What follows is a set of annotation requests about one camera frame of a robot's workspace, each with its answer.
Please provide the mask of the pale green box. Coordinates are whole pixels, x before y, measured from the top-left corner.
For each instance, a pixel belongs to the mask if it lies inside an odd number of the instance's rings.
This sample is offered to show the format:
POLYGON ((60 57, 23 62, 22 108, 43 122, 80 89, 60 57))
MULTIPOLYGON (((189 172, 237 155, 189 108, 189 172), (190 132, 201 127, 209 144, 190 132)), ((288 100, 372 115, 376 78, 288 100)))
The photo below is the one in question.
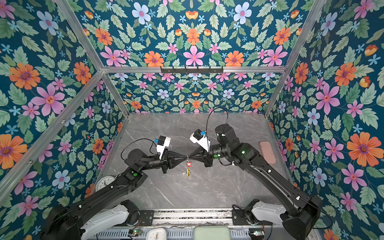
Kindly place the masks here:
POLYGON ((231 240, 227 226, 200 226, 194 229, 193 240, 231 240))

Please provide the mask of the white clock at front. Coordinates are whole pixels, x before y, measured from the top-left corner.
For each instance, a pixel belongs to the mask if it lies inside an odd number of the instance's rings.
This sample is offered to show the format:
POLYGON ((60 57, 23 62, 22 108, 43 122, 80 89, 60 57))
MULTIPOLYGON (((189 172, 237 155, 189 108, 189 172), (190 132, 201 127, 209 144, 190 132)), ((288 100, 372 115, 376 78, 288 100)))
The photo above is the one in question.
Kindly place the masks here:
POLYGON ((167 231, 164 228, 152 229, 147 233, 146 240, 167 240, 167 231))

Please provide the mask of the black hook rail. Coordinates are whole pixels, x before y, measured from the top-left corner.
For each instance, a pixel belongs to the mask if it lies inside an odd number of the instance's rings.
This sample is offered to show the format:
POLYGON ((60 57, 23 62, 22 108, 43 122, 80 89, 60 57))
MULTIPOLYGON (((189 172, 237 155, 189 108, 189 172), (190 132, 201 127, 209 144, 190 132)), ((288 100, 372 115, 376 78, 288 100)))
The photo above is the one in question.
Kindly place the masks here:
POLYGON ((223 67, 160 67, 162 74, 221 74, 223 67))

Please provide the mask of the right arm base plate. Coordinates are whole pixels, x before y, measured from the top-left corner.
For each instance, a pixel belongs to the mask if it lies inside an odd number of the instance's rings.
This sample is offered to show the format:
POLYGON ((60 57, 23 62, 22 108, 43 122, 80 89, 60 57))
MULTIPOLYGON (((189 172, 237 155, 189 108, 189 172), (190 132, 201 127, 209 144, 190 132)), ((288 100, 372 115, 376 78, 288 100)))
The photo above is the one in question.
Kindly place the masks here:
POLYGON ((232 209, 232 222, 234 226, 272 226, 273 224, 268 221, 249 221, 244 211, 239 209, 232 209))

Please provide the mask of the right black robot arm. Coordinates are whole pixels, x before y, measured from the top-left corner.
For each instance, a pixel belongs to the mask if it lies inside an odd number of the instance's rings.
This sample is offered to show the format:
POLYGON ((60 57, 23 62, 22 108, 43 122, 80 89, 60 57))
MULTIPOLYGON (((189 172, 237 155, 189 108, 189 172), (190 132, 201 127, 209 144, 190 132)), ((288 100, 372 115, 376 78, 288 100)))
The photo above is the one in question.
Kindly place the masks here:
POLYGON ((279 174, 252 145, 240 142, 229 124, 215 129, 218 143, 213 145, 207 133, 197 129, 190 140, 200 147, 193 152, 199 154, 207 167, 214 160, 226 159, 231 166, 258 179, 279 201, 280 204, 267 204, 252 200, 244 209, 243 217, 254 225, 269 222, 281 225, 296 240, 307 238, 320 217, 322 199, 317 195, 308 196, 279 174))

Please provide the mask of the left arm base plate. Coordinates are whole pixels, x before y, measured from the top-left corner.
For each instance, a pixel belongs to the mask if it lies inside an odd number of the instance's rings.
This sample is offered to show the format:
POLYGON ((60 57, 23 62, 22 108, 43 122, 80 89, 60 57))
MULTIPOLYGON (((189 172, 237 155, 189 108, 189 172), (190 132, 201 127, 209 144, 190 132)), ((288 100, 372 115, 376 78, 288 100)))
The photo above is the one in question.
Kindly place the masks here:
POLYGON ((155 211, 153 210, 138 210, 133 214, 132 225, 134 227, 152 226, 154 220, 155 211))

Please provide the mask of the white round alarm clock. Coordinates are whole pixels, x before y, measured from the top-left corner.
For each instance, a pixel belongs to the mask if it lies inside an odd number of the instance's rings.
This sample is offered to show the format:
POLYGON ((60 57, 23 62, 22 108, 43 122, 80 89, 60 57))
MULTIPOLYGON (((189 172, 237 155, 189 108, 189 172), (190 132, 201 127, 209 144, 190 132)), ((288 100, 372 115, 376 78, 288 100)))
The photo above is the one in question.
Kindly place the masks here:
POLYGON ((115 181, 115 177, 113 176, 105 176, 105 177, 102 177, 96 184, 96 187, 95 187, 95 191, 99 191, 101 189, 103 189, 104 187, 108 186, 109 184, 111 184, 112 182, 115 181))

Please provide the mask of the pink eraser case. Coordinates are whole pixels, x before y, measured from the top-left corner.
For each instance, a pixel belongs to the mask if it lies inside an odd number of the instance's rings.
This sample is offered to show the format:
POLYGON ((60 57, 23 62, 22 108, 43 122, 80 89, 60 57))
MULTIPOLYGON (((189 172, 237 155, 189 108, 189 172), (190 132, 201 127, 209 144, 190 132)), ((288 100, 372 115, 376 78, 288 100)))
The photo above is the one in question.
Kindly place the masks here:
POLYGON ((268 164, 274 165, 277 163, 272 145, 269 142, 267 141, 259 142, 259 147, 260 147, 262 156, 264 157, 264 159, 268 164))

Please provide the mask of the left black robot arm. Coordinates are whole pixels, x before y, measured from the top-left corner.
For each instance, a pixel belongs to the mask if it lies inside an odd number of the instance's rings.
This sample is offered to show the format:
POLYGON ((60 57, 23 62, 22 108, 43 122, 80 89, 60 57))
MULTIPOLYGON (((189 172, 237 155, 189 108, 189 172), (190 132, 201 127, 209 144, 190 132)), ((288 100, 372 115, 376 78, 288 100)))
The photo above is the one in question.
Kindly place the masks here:
POLYGON ((139 188, 148 177, 145 170, 162 169, 166 172, 186 159, 187 156, 167 149, 162 155, 153 156, 148 156, 139 149, 132 150, 125 159, 128 168, 110 184, 70 206, 53 208, 38 238, 85 240, 116 225, 139 225, 139 208, 132 201, 123 201, 112 210, 106 210, 106 207, 139 188))

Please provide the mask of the aluminium front rail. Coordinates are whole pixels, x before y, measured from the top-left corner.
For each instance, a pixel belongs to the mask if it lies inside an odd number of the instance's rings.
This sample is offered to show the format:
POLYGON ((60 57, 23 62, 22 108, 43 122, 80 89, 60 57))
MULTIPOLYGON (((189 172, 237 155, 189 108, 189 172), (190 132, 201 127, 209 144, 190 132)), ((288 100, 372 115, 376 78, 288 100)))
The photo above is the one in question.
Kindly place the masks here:
MULTIPOLYGON (((238 208, 153 210, 155 215, 152 226, 233 225, 232 209, 238 208)), ((251 207, 239 210, 244 211, 250 222, 254 220, 268 221, 273 225, 284 227, 286 231, 290 231, 292 234, 299 233, 300 231, 310 231, 318 220, 317 213, 311 213, 310 210, 302 210, 300 213, 293 215, 288 213, 282 205, 272 205, 261 201, 256 202, 251 207)))

